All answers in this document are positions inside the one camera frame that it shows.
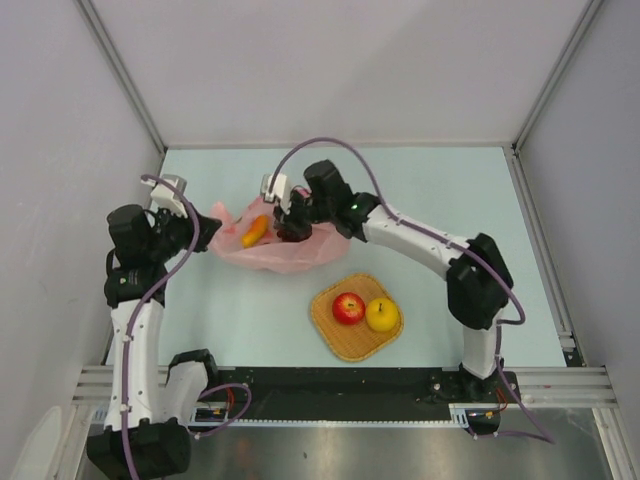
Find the yellow fake apple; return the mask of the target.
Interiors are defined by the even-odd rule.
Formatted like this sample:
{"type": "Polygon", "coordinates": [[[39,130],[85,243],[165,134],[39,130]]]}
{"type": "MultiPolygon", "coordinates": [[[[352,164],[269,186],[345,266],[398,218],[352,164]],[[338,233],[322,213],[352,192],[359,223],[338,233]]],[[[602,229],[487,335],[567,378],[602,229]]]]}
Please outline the yellow fake apple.
{"type": "Polygon", "coordinates": [[[396,304],[386,297],[370,301],[365,310],[365,320],[374,332],[391,331],[400,321],[400,312],[396,304]]]}

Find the dark purple fake grapes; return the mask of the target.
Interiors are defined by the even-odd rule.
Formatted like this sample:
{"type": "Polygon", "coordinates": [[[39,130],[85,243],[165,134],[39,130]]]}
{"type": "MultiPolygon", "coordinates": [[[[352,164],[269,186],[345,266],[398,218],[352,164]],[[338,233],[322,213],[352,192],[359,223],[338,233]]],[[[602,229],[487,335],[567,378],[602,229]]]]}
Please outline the dark purple fake grapes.
{"type": "Polygon", "coordinates": [[[280,240],[289,243],[299,243],[307,240],[312,235],[312,226],[307,224],[279,224],[276,233],[280,240]]]}

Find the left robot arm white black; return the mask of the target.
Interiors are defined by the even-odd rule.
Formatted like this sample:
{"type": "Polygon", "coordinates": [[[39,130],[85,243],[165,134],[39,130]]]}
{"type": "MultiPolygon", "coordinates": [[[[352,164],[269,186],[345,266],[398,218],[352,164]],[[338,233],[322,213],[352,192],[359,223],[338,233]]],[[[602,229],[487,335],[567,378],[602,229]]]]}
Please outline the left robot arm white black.
{"type": "Polygon", "coordinates": [[[113,326],[113,380],[102,433],[87,440],[87,456],[109,479],[160,479],[188,469],[189,422],[198,398],[221,387],[206,349],[173,357],[159,379],[159,339],[167,262],[180,252],[206,251],[222,223],[166,208],[117,208],[107,217],[113,249],[104,293],[113,326]]]}

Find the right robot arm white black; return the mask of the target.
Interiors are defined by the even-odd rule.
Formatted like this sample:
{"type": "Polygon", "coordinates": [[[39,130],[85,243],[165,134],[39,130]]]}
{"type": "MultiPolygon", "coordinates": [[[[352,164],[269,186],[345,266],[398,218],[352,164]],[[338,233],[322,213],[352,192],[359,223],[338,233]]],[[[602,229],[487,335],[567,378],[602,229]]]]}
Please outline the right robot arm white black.
{"type": "Polygon", "coordinates": [[[312,226],[329,223],[346,239],[387,247],[437,274],[446,284],[449,312],[463,327],[462,391],[473,401],[486,400],[498,385],[499,316],[514,286],[495,241],[486,234],[452,236],[402,217],[380,196],[353,191],[329,160],[309,166],[304,179],[307,194],[282,173],[262,180],[278,236],[300,242],[312,226]]]}

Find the pink plastic bag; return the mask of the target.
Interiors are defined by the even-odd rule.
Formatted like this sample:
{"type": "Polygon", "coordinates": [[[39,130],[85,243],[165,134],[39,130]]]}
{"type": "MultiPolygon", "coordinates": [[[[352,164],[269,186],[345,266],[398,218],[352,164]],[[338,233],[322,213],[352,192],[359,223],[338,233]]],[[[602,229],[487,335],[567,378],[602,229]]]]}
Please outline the pink plastic bag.
{"type": "Polygon", "coordinates": [[[292,274],[315,268],[345,256],[350,242],[330,223],[314,225],[312,235],[301,242],[281,240],[274,227],[273,206],[260,197],[238,215],[233,215],[222,202],[215,203],[210,215],[222,222],[209,243],[209,251],[223,261],[252,270],[269,270],[292,274]],[[268,229],[250,247],[242,239],[253,229],[259,217],[268,220],[268,229]]]}

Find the red fake apple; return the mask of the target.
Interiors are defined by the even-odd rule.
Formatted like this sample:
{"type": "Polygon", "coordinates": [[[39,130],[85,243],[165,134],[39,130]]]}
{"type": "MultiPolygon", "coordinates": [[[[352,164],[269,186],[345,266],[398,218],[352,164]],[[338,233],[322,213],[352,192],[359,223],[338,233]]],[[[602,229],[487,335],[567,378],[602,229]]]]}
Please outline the red fake apple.
{"type": "Polygon", "coordinates": [[[343,325],[355,325],[365,317],[366,305],[354,292],[339,294],[332,302],[333,318],[343,325]]]}

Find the woven bamboo tray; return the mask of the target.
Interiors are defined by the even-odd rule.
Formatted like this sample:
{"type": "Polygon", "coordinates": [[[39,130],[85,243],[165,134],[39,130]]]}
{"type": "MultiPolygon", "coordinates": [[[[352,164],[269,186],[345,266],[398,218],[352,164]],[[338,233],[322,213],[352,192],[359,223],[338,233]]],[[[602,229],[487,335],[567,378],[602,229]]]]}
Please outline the woven bamboo tray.
{"type": "Polygon", "coordinates": [[[392,343],[404,329],[402,310],[375,277],[356,273],[318,293],[311,320],[339,359],[360,362],[392,343]]]}

